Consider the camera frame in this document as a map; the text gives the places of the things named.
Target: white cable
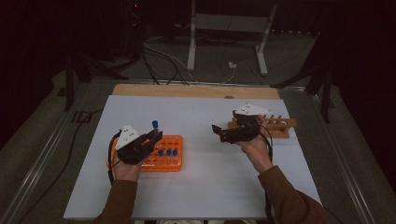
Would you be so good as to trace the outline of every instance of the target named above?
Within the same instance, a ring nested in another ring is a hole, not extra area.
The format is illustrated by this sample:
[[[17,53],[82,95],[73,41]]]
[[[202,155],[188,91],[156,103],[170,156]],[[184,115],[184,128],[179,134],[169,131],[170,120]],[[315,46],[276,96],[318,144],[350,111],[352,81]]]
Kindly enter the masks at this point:
[[[231,75],[231,77],[228,78],[226,81],[219,83],[219,85],[226,84],[227,82],[229,82],[231,79],[233,79],[233,75],[235,75],[235,68],[233,68],[233,74]]]
[[[186,69],[186,71],[187,71],[187,73],[189,74],[190,78],[191,78],[193,81],[195,81],[196,83],[198,83],[198,84],[200,83],[200,81],[198,81],[198,80],[196,80],[194,77],[192,77],[191,73],[190,73],[189,70],[187,69],[186,64],[184,64],[181,60],[179,60],[178,58],[176,58],[176,57],[174,57],[174,56],[172,56],[172,55],[170,55],[170,54],[167,54],[167,53],[161,52],[161,51],[159,51],[159,50],[153,49],[153,48],[149,47],[149,45],[147,45],[145,42],[143,42],[143,44],[144,44],[146,47],[148,47],[149,49],[151,49],[151,50],[153,50],[153,51],[155,51],[155,52],[161,53],[161,54],[163,54],[163,55],[166,55],[166,56],[168,56],[168,57],[171,57],[171,58],[175,59],[176,61],[178,61],[179,63],[181,63],[181,64],[184,66],[184,68]]]

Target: metal frame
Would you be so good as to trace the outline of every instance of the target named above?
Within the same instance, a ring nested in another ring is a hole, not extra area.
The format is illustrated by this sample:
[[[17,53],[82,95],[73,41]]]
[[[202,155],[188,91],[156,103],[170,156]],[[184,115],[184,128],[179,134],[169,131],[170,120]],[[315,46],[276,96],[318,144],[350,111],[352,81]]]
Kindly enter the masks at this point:
[[[270,14],[267,18],[262,17],[242,17],[226,15],[200,14],[195,11],[195,0],[191,0],[191,36],[189,59],[187,61],[187,70],[193,71],[195,68],[195,30],[226,30],[226,31],[244,31],[262,33],[262,42],[256,45],[257,61],[262,76],[268,75],[267,65],[265,64],[263,50],[271,30],[272,21],[276,12],[276,4],[271,7]]]
[[[327,128],[326,123],[321,116],[321,113],[319,111],[320,100],[318,96],[308,95],[308,97],[309,100],[311,101],[312,107],[315,110],[315,114],[317,115],[318,122],[320,123],[324,134],[327,136],[330,144],[332,145],[332,154],[335,157],[335,162],[337,163],[341,176],[344,178],[344,182],[346,184],[347,190],[349,191],[350,198],[352,199],[352,202],[355,204],[356,211],[358,212],[358,215],[361,218],[361,223],[375,224],[376,221],[374,219],[373,213],[370,211],[370,208],[361,192],[361,187],[359,186],[358,182],[355,179],[355,176],[353,175],[352,171],[349,168],[344,152],[341,149],[341,147],[337,144],[337,141],[334,139],[332,132]]]
[[[35,189],[35,185],[40,179],[40,176],[43,174],[44,169],[47,167],[53,152],[61,141],[67,125],[70,123],[69,121],[78,107],[79,100],[85,94],[87,89],[88,84],[79,84],[78,91],[76,92],[76,101],[70,105],[67,111],[63,113],[60,121],[54,128],[52,135],[49,137],[47,144],[43,147],[40,155],[35,159],[35,162],[31,166],[20,187],[12,198],[11,203],[8,205],[7,210],[0,217],[0,223],[11,224],[18,222],[24,206]]]

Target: test tube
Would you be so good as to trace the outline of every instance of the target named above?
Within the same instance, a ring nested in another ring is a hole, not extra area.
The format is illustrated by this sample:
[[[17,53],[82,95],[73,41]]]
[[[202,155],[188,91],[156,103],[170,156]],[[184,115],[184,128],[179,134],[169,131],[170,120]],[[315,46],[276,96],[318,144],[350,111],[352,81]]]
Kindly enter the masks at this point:
[[[178,164],[178,151],[177,148],[173,149],[172,156],[173,156],[173,164]]]
[[[157,134],[157,133],[159,132],[159,129],[158,129],[158,120],[152,121],[152,128],[154,129],[155,134]]]
[[[168,148],[166,150],[166,164],[171,164],[172,163],[172,149]]]
[[[163,164],[163,150],[162,149],[158,150],[158,162],[160,164]]]

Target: dark background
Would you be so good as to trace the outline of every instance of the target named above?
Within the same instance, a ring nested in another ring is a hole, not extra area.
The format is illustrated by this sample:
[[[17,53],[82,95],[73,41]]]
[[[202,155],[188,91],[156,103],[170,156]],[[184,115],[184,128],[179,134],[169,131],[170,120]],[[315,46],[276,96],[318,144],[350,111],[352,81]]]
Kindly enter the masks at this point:
[[[232,4],[197,2],[197,10],[202,12],[251,16],[262,13],[258,7],[251,7],[262,1],[244,1],[243,5],[236,0]],[[175,24],[190,23],[189,1],[134,3],[138,4],[134,10],[140,14],[141,24],[150,25],[159,34],[172,37],[176,34]],[[125,29],[123,4],[105,0],[2,3],[0,147],[51,92],[51,78],[64,69],[66,51],[83,51],[111,61],[125,53],[118,40],[119,35],[128,34],[135,44],[126,53],[138,54],[140,40],[133,29]],[[396,153],[391,141],[395,102],[392,81],[396,74],[394,11],[394,1],[283,1],[273,23],[277,34],[320,32],[304,68],[334,65],[332,83],[340,88],[343,100],[393,189],[396,185]]]

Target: person's left hand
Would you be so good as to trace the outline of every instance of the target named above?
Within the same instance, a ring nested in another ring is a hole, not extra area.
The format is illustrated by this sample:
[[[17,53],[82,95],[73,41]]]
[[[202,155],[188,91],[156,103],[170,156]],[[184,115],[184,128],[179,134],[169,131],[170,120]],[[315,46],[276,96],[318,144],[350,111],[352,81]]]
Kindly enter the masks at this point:
[[[147,158],[135,165],[126,164],[125,162],[120,161],[117,165],[114,166],[115,179],[137,181],[139,179],[142,164],[146,161],[146,159]],[[119,160],[120,158],[117,152],[114,153],[113,164],[116,164],[116,162],[118,162]]]

